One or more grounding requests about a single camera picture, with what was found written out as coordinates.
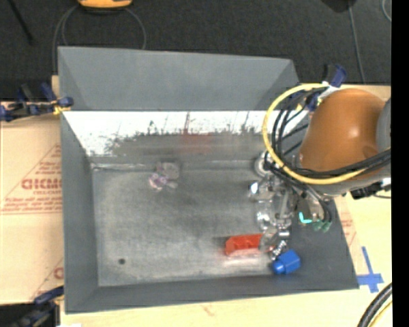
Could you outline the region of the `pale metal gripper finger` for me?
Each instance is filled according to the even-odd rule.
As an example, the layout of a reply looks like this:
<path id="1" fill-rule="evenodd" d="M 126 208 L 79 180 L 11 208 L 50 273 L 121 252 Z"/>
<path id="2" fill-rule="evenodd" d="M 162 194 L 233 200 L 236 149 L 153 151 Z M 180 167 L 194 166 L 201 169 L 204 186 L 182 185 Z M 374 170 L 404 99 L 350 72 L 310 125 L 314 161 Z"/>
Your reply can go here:
<path id="1" fill-rule="evenodd" d="M 274 246 L 270 252 L 269 257 L 272 261 L 275 261 L 281 254 L 283 254 L 288 248 L 288 242 L 286 240 L 281 240 Z"/>
<path id="2" fill-rule="evenodd" d="M 279 241 L 286 240 L 288 242 L 289 239 L 289 230 L 267 229 L 260 238 L 258 249 L 260 251 L 270 251 Z"/>

